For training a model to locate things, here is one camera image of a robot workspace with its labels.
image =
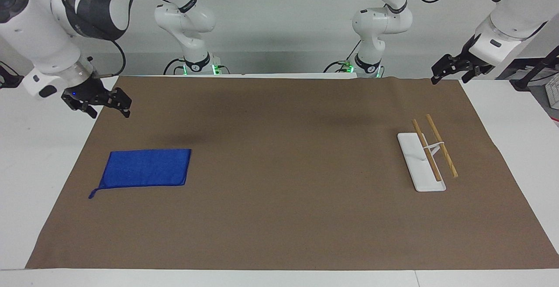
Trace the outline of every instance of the table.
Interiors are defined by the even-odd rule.
[[[340,74],[282,74],[340,78]],[[270,78],[277,76],[242,76]],[[344,74],[352,78],[353,74]],[[111,86],[115,79],[107,80]],[[463,88],[503,154],[543,229],[559,251],[559,128],[529,93],[508,81]],[[58,98],[33,101],[23,88],[0,91],[0,286],[556,286],[557,270],[522,271],[161,271],[16,270],[25,266],[38,233],[89,135],[94,120]]]

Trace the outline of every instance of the wooden handle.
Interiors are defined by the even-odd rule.
[[[429,125],[431,126],[431,130],[433,130],[433,134],[435,135],[435,138],[437,139],[437,142],[442,142],[443,139],[441,138],[441,134],[439,134],[439,131],[437,130],[437,127],[435,126],[435,122],[433,122],[433,118],[431,118],[431,114],[427,114],[425,117],[427,117],[427,121],[429,122]],[[454,163],[452,162],[449,151],[447,150],[447,146],[444,143],[441,144],[441,150],[443,151],[443,155],[445,156],[445,160],[447,160],[447,164],[449,165],[449,168],[452,172],[452,177],[453,178],[458,178],[458,172],[456,171]]]
[[[427,161],[429,162],[429,165],[431,166],[431,170],[435,175],[435,180],[442,181],[443,178],[441,178],[441,173],[439,173],[439,170],[437,170],[437,166],[435,166],[435,159],[433,159],[433,155],[431,155],[431,151],[427,148],[427,142],[423,137],[423,133],[421,133],[421,129],[419,128],[419,124],[417,120],[414,119],[412,122],[414,124],[415,132],[419,136],[419,141],[421,142],[421,146],[423,146],[423,151],[425,152],[425,156],[427,156]]]

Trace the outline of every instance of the blue cloth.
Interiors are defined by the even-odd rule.
[[[182,186],[186,183],[190,149],[147,149],[110,152],[99,187]]]

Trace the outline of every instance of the white keyboard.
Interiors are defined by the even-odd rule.
[[[551,81],[545,85],[549,106],[559,110],[559,74],[551,78]]]

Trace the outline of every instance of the white wall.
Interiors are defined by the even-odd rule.
[[[218,24],[204,35],[212,52],[236,73],[317,72],[343,59],[358,41],[351,27],[356,10],[380,7],[380,0],[199,0],[211,7]],[[153,20],[158,0],[135,0],[131,25],[120,43],[128,54],[127,74],[159,73],[180,55],[173,38]],[[476,26],[491,12],[490,0],[442,0],[424,4],[409,0],[414,25],[409,32],[386,36],[386,74],[407,78],[431,76],[431,65],[443,54],[457,54]],[[559,29],[550,24],[528,56],[547,54]],[[0,58],[21,70],[30,64],[2,43]],[[101,72],[120,65],[109,42],[76,38],[84,53],[93,54]]]

